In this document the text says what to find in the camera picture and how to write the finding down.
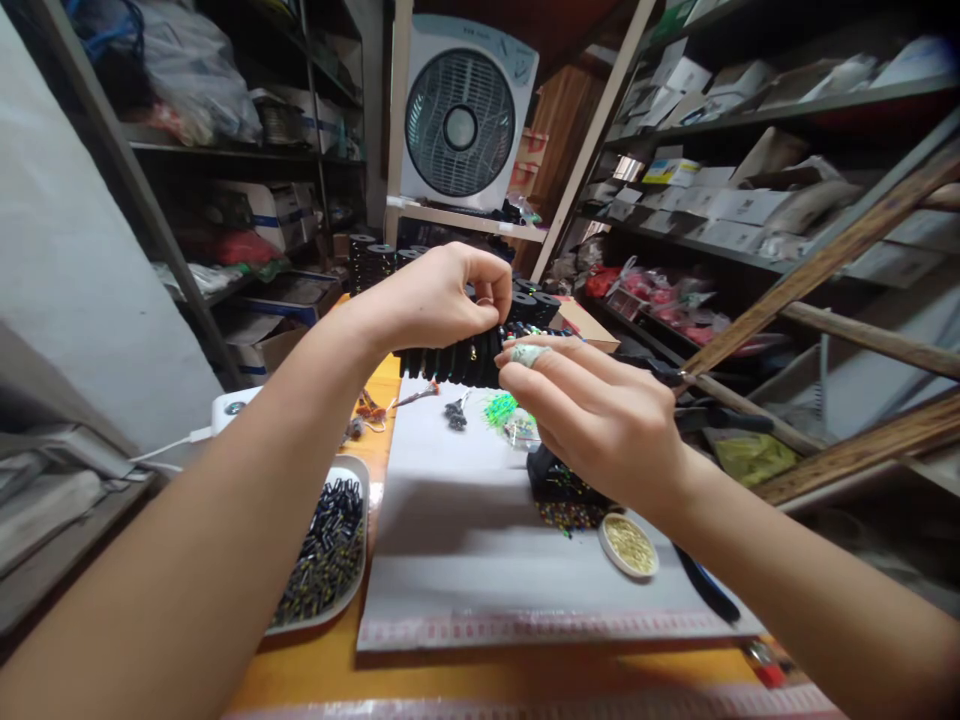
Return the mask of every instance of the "table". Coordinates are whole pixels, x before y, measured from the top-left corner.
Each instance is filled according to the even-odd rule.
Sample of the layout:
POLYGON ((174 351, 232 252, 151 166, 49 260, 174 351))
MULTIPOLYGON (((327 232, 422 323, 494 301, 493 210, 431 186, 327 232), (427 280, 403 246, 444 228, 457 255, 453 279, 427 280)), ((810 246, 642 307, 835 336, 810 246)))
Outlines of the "table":
MULTIPOLYGON (((385 359, 367 383, 373 399, 384 407, 399 387, 400 366, 394 357, 385 359)), ((341 450, 362 458, 370 468, 371 546, 394 414, 391 411, 385 432, 368 431, 341 450)), ((620 642, 358 656, 366 583, 367 578, 339 618, 318 628, 264 639, 228 712, 374 698, 521 703, 614 695, 663 685, 759 686, 743 654, 728 640, 707 645, 703 641, 620 642)))

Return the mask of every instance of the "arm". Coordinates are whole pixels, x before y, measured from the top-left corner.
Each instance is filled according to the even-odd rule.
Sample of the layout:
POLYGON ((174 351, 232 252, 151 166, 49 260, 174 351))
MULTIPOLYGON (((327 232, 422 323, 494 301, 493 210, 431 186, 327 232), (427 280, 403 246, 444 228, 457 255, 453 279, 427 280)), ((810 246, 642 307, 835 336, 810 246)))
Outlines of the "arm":
POLYGON ((510 343, 497 359, 501 385, 537 418, 547 446, 720 578, 842 710, 955 710, 960 624, 684 445, 673 393, 649 373, 576 340, 521 342, 557 351, 533 370, 508 362, 510 343))
POLYGON ((215 716, 270 622, 364 383, 392 350, 489 329, 509 292, 506 263, 455 244, 324 318, 10 659, 0 717, 215 716))

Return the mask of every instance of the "wooden pole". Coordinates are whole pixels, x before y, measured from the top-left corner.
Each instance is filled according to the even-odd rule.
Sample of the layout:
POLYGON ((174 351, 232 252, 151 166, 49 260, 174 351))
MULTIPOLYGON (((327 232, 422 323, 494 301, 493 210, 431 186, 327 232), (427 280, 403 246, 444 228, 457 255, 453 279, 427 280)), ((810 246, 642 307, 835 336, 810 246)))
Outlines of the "wooden pole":
POLYGON ((577 200, 576 195, 580 187, 580 180, 590 165, 593 150, 600 141, 600 132, 603 130, 603 126, 607 121, 607 116, 613 109, 614 100, 616 100, 620 86, 623 84, 623 79, 626 77, 627 71, 630 69, 630 64, 633 62, 633 56, 640 42, 640 36, 643 35, 643 31, 647 26, 647 20, 650 19, 653 4, 653 0, 640 0, 640 2, 637 3, 637 9, 633 13, 633 19, 627 28, 627 34, 624 36, 623 43, 620 45, 620 52, 617 54, 616 62, 614 62, 613 69, 610 71, 607 84, 603 88, 603 94, 600 96, 600 102, 597 104, 597 110, 593 114, 593 119, 590 120, 587 135, 583 139, 583 145, 580 146, 580 154, 577 155, 577 160, 573 164, 573 170, 570 171, 567 187, 563 191, 560 204, 557 206, 557 212, 554 214, 553 221, 550 223, 550 231, 547 233, 547 237, 543 241, 543 247, 540 249, 537 264, 534 266, 533 274, 531 275, 531 279, 534 282, 540 282, 540 278, 543 277, 543 273, 547 269, 547 261, 550 259, 550 254, 553 252, 553 248, 560 238, 560 231, 563 229, 567 213, 570 212, 577 200))
POLYGON ((916 342, 898 333, 835 315, 829 310, 821 310, 802 302, 790 303, 780 315, 907 365, 960 380, 960 355, 936 345, 916 342))
POLYGON ((701 375, 698 377, 697 387, 710 397, 722 402, 731 410, 746 413, 747 415, 762 415, 768 418, 773 422, 773 432, 771 434, 784 445, 793 448, 801 455, 816 455, 827 447, 826 443, 812 438, 806 433, 800 432, 776 415, 767 412, 756 403, 750 402, 739 393, 735 393, 726 385, 721 385, 709 375, 701 375))
POLYGON ((747 309, 713 342, 683 366, 701 375, 749 340, 787 305, 828 280, 899 225, 917 204, 944 183, 960 177, 960 139, 948 142, 924 167, 912 173, 868 210, 862 218, 821 248, 747 309))
POLYGON ((802 461, 754 492, 780 505, 843 477, 918 449, 932 449, 960 430, 960 388, 802 461))

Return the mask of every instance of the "wooden ladder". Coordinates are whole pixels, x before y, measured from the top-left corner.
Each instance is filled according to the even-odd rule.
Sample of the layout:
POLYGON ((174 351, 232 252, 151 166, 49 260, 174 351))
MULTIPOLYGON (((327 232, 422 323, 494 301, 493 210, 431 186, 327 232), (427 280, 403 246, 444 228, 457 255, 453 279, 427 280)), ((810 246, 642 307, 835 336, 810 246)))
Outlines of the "wooden ladder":
MULTIPOLYGON (((948 118, 952 119, 952 125, 946 120, 941 123, 941 128, 946 128, 943 135, 947 140, 938 142, 936 131, 931 133, 925 142, 932 148, 924 150, 919 159, 912 159, 918 166, 939 147, 929 161, 902 173, 899 181, 891 179, 889 190, 878 186, 871 191, 875 197, 870 197, 871 193, 864 196, 861 202, 870 203, 870 207, 858 220, 846 229, 839 228, 832 239, 825 238, 826 242, 819 250, 785 275, 683 366, 683 370, 692 376, 692 382, 703 392, 735 410, 769 417, 774 422, 773 435, 801 455, 808 456, 790 470, 753 488, 772 505, 780 505, 887 460, 932 450, 948 443, 960 432, 960 387, 954 387, 887 422, 826 447, 706 374, 779 315, 921 370, 960 380, 960 355, 956 353, 800 302, 844 265, 886 237, 915 208, 960 211, 960 184, 951 184, 960 179, 960 137, 956 137, 958 117, 960 109, 948 118)), ((891 171, 885 180, 894 172, 891 171)))

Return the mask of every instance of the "fan grille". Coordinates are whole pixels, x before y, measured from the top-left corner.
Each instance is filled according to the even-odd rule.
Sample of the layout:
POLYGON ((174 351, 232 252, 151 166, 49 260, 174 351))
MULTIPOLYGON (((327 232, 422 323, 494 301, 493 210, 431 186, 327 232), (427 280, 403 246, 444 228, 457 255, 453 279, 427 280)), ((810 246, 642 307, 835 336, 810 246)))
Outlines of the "fan grille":
POLYGON ((437 55, 420 72, 407 101, 407 150, 424 181, 437 192, 480 192, 503 170, 513 145, 513 96, 503 74, 472 50, 437 55), (466 108, 476 136, 457 149, 444 131, 447 115, 466 108))

